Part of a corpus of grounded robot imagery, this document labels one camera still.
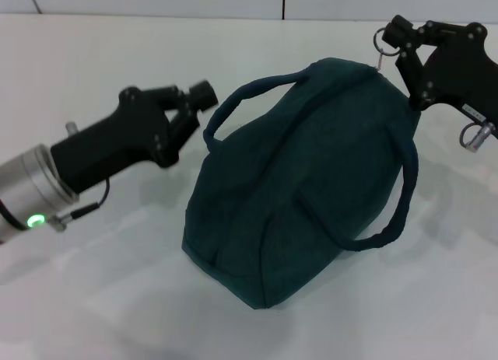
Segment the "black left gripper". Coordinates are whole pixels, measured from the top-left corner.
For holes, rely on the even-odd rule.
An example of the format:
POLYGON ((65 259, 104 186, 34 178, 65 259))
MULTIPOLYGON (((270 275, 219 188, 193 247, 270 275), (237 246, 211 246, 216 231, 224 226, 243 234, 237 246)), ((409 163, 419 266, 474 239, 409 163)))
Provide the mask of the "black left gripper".
POLYGON ((128 87, 112 114, 53 145, 51 155, 62 181, 81 194, 142 161, 172 166, 199 127, 198 111, 217 105, 207 80, 187 92, 177 86, 128 87), (179 110, 171 121, 165 114, 169 110, 179 110))

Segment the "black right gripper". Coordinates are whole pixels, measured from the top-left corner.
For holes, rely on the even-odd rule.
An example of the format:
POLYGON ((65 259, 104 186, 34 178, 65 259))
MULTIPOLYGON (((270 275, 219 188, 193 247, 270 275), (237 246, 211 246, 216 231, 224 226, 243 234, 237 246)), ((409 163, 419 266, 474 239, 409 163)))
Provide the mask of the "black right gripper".
POLYGON ((416 28, 397 15, 383 41, 396 49, 435 47, 423 65, 416 51, 401 51, 395 64, 417 110, 450 105, 478 124, 497 124, 497 63, 485 50, 487 29, 427 21, 416 28))

